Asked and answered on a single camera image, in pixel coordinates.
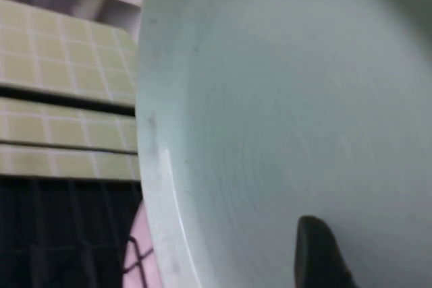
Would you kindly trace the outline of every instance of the pink object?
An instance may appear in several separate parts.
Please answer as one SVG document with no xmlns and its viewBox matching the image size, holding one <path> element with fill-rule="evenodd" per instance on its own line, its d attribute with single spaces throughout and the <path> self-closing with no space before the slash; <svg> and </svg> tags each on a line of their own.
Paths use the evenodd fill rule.
<svg viewBox="0 0 432 288">
<path fill-rule="evenodd" d="M 150 237 L 149 222 L 147 221 L 147 213 L 144 202 L 141 202 L 140 208 L 135 216 L 134 224 L 132 225 L 131 236 L 135 237 L 142 256 L 153 248 Z M 125 268 L 133 266 L 137 262 L 135 247 L 132 242 L 128 243 L 125 258 Z M 147 282 L 148 288 L 163 288 L 159 270 L 157 268 L 155 253 L 151 252 L 144 260 L 141 260 L 142 268 Z M 135 266 L 131 271 L 123 276 L 124 288 L 143 288 L 139 267 Z"/>
</svg>

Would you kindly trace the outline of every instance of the black object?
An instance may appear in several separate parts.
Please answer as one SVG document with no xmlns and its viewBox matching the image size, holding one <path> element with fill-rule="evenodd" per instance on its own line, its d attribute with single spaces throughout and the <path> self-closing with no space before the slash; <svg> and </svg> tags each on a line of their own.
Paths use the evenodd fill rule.
<svg viewBox="0 0 432 288">
<path fill-rule="evenodd" d="M 134 106 L 70 96 L 56 92 L 43 92 L 31 88 L 16 87 L 10 84 L 0 84 L 0 97 L 135 117 Z"/>
<path fill-rule="evenodd" d="M 133 106 L 5 84 L 0 84 L 0 97 L 135 116 Z M 0 145 L 52 147 L 7 140 Z M 0 175 L 0 288 L 120 288 L 123 275 L 135 269 L 147 288 L 141 260 L 153 249 L 142 251 L 130 236 L 141 200 L 140 183 L 127 179 Z M 137 262 L 124 268 L 128 244 Z"/>
<path fill-rule="evenodd" d="M 298 220 L 296 288 L 356 288 L 328 225 L 314 216 Z"/>
</svg>

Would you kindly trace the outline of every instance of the tile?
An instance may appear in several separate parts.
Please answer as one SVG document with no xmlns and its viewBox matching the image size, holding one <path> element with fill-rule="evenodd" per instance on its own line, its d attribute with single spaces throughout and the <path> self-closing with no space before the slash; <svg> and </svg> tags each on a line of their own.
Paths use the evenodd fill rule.
<svg viewBox="0 0 432 288">
<path fill-rule="evenodd" d="M 39 60 L 39 71 L 42 82 L 50 88 L 72 88 L 68 67 L 64 63 Z"/>
<path fill-rule="evenodd" d="M 65 60 L 63 47 L 59 38 L 35 35 L 34 42 L 36 54 L 39 57 L 56 59 L 59 61 Z"/>
<path fill-rule="evenodd" d="M 63 16 L 61 22 L 63 25 L 63 33 L 66 38 L 71 40 L 81 40 L 82 42 L 90 42 L 84 20 Z"/>
<path fill-rule="evenodd" d="M 135 105 L 135 94 L 113 94 L 113 102 Z"/>
<path fill-rule="evenodd" d="M 119 154 L 98 154 L 96 155 L 99 176 L 104 179 L 132 179 L 128 159 L 125 155 Z"/>
<path fill-rule="evenodd" d="M 7 172 L 9 166 L 6 159 L 6 154 L 7 153 L 0 151 L 0 173 L 9 173 Z"/>
<path fill-rule="evenodd" d="M 125 149 L 116 124 L 87 123 L 86 126 L 92 146 Z"/>
<path fill-rule="evenodd" d="M 35 103 L 26 101 L 6 99 L 5 109 L 9 113 L 22 113 L 40 115 L 42 113 L 41 106 Z"/>
<path fill-rule="evenodd" d="M 47 152 L 12 152 L 12 171 L 20 175 L 52 175 Z"/>
<path fill-rule="evenodd" d="M 134 179 L 135 180 L 140 180 L 141 176 L 140 176 L 140 162 L 138 160 L 137 156 L 129 156 L 129 161 L 131 164 L 131 169 L 132 172 L 134 173 Z"/>
<path fill-rule="evenodd" d="M 86 145 L 86 138 L 79 121 L 50 119 L 51 137 L 56 144 Z"/>
<path fill-rule="evenodd" d="M 24 6 L 2 2 L 0 6 L 0 24 L 14 28 L 26 29 Z"/>
<path fill-rule="evenodd" d="M 90 45 L 77 42 L 67 42 L 67 47 L 70 61 L 72 63 L 96 66 L 96 60 Z"/>
<path fill-rule="evenodd" d="M 112 92 L 125 92 L 126 94 L 135 92 L 135 88 L 126 73 L 106 71 L 105 79 Z"/>
<path fill-rule="evenodd" d="M 90 154 L 56 154 L 55 164 L 60 177 L 96 177 Z"/>
<path fill-rule="evenodd" d="M 5 68 L 5 78 L 8 81 L 27 82 L 31 84 L 36 82 L 34 63 L 32 60 L 15 55 L 4 55 L 3 64 Z"/>
<path fill-rule="evenodd" d="M 9 124 L 7 122 L 7 116 L 5 114 L 5 111 L 0 111 L 0 136 L 2 138 L 9 137 Z"/>
<path fill-rule="evenodd" d="M 136 123 L 120 123 L 120 130 L 127 150 L 138 150 L 136 139 Z"/>
<path fill-rule="evenodd" d="M 46 142 L 42 118 L 31 116 L 9 116 L 9 137 L 11 140 Z"/>
<path fill-rule="evenodd" d="M 105 92 L 101 74 L 98 69 L 92 67 L 74 66 L 74 75 L 78 89 Z"/>
<path fill-rule="evenodd" d="M 32 28 L 36 32 L 48 35 L 59 35 L 57 15 L 41 9 L 32 9 Z"/>
<path fill-rule="evenodd" d="M 102 67 L 125 70 L 126 67 L 123 64 L 123 59 L 118 51 L 98 48 L 98 54 Z"/>
<path fill-rule="evenodd" d="M 117 46 L 111 27 L 101 24 L 91 24 L 90 30 L 95 44 L 105 47 Z"/>
<path fill-rule="evenodd" d="M 135 51 L 122 51 L 126 67 L 129 71 L 136 72 L 137 54 Z"/>
<path fill-rule="evenodd" d="M 115 29 L 114 33 L 119 41 L 119 47 L 121 49 L 136 51 L 137 46 L 128 33 L 120 29 Z"/>
<path fill-rule="evenodd" d="M 29 54 L 28 35 L 21 30 L 0 29 L 0 48 L 20 54 Z"/>
<path fill-rule="evenodd" d="M 51 117 L 66 117 L 66 118 L 74 118 L 79 119 L 79 109 L 74 108 L 65 108 L 65 107 L 59 107 L 59 106 L 51 106 L 51 105 L 45 105 L 44 106 L 45 113 L 47 116 Z"/>
<path fill-rule="evenodd" d="M 117 115 L 98 113 L 97 111 L 82 111 L 82 116 L 85 120 L 90 121 L 111 121 L 115 123 Z"/>
<path fill-rule="evenodd" d="M 80 90 L 79 93 L 80 93 L 80 96 L 83 96 L 83 97 L 99 99 L 99 100 L 103 100 L 103 101 L 111 101 L 106 90 L 104 90 L 104 91 Z"/>
</svg>

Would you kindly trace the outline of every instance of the light green bowl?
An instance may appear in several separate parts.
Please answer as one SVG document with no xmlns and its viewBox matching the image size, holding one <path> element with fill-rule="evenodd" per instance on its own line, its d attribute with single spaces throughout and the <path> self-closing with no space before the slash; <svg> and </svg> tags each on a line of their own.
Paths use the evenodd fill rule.
<svg viewBox="0 0 432 288">
<path fill-rule="evenodd" d="M 144 199 L 165 288 L 294 286 L 296 222 L 360 287 L 432 283 L 430 0 L 145 0 Z"/>
</svg>

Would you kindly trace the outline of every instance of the grout line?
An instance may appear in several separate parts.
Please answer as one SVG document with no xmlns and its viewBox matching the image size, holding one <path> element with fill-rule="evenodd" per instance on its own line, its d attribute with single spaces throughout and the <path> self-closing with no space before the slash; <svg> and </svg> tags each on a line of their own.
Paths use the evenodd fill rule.
<svg viewBox="0 0 432 288">
<path fill-rule="evenodd" d="M 95 47 L 95 40 L 94 40 L 93 35 L 92 35 L 92 30 L 90 28 L 90 24 L 89 24 L 89 22 L 85 22 L 85 24 L 86 24 L 86 31 L 87 31 L 87 34 L 88 34 L 88 39 L 90 40 L 90 47 L 92 48 L 94 59 L 96 60 L 97 66 L 99 68 L 99 73 L 101 74 L 101 78 L 102 78 L 103 84 L 105 86 L 105 90 L 108 93 L 109 99 L 112 101 L 113 100 L 113 95 L 111 93 L 111 89 L 109 88 L 108 81 L 107 81 L 107 79 L 105 77 L 104 69 L 102 68 L 101 58 L 99 57 L 99 53 L 98 53 L 98 51 L 96 50 L 96 47 Z M 122 130 L 122 127 L 119 124 L 119 120 L 118 120 L 117 117 L 115 118 L 115 124 L 117 126 L 117 130 L 119 132 L 121 141 L 123 142 L 123 147 L 126 150 L 126 147 L 127 147 L 127 145 L 126 145 L 126 139 L 124 138 L 123 130 Z M 128 164 L 130 176 L 133 177 L 134 179 L 136 179 L 134 168 L 132 168 L 132 164 L 130 163 L 129 159 L 127 159 L 127 164 Z"/>
<path fill-rule="evenodd" d="M 63 24 L 61 22 L 61 16 L 57 16 L 57 25 L 58 25 L 59 31 L 60 31 L 61 47 L 63 48 L 63 53 L 65 55 L 65 62 L 66 62 L 66 66 L 67 66 L 67 72 L 69 73 L 70 81 L 72 83 L 72 86 L 74 87 L 74 94 L 78 94 L 79 93 L 78 83 L 76 81 L 74 70 L 73 70 L 73 67 L 72 67 L 71 62 L 70 62 L 70 55 L 69 55 L 69 51 L 68 51 L 68 48 L 67 48 L 68 46 L 66 45 L 66 41 L 63 38 L 64 29 L 63 29 Z M 87 126 L 86 126 L 86 120 L 85 120 L 84 114 L 80 110 L 78 110 L 78 114 L 80 116 L 80 125 L 81 125 L 81 128 L 82 128 L 82 132 L 84 134 L 84 139 L 86 141 L 86 144 L 87 144 L 87 146 L 91 146 L 90 134 L 88 133 L 88 129 L 87 129 Z M 94 154 L 90 154 L 90 159 L 91 159 L 91 162 L 92 162 L 94 174 L 95 174 L 96 178 L 99 178 L 100 177 L 99 176 L 100 173 L 99 173 L 99 168 L 98 168 L 97 161 L 96 161 L 96 156 Z"/>
<path fill-rule="evenodd" d="M 30 13 L 28 7 L 25 7 L 23 10 L 24 10 L 24 14 L 26 16 L 26 25 L 27 25 L 27 29 L 28 29 L 28 31 L 27 31 L 28 32 L 28 42 L 29 42 L 29 47 L 30 47 L 30 59 L 32 59 L 33 63 L 34 63 L 36 83 L 39 85 L 39 88 L 43 88 L 43 79 L 42 79 L 42 74 L 41 74 L 41 70 L 39 67 L 38 55 L 36 52 L 36 44 L 34 41 L 34 34 L 33 34 L 33 29 L 32 29 L 32 16 L 31 16 L 31 13 Z M 48 143 L 53 143 L 51 126 L 50 126 L 49 121 L 47 119 L 47 112 L 45 110 L 45 107 L 41 106 L 39 108 L 40 108 L 40 111 L 41 111 L 42 116 L 43 116 L 42 123 L 43 123 L 43 129 L 44 129 L 44 133 L 45 133 L 45 139 Z M 52 174 L 54 176 L 58 176 L 59 171 L 57 170 L 57 165 L 55 163 L 55 157 L 52 155 L 49 155 L 48 159 L 49 159 L 49 166 L 50 166 Z"/>
<path fill-rule="evenodd" d="M 13 27 L 13 26 L 0 25 L 0 28 L 4 28 L 6 30 L 18 30 L 20 32 L 27 32 L 27 30 L 23 30 L 21 28 Z M 80 43 L 80 44 L 86 44 L 86 45 L 88 45 L 88 43 L 86 41 L 75 40 L 73 38 L 67 38 L 64 35 L 58 36 L 56 34 L 47 34 L 47 33 L 43 33 L 43 32 L 38 32 L 36 30 L 33 30 L 32 32 L 33 32 L 34 35 L 37 35 L 37 36 L 45 36 L 47 38 L 56 38 L 56 39 L 62 38 L 65 41 L 70 42 L 70 43 Z M 101 49 L 117 50 L 117 47 L 108 47 L 106 45 L 99 45 L 99 44 L 94 44 L 94 45 L 95 45 L 95 47 L 100 47 Z M 131 53 L 135 52 L 134 50 L 129 50 L 129 49 L 124 49 L 123 51 L 125 51 L 125 52 L 131 52 Z"/>
</svg>

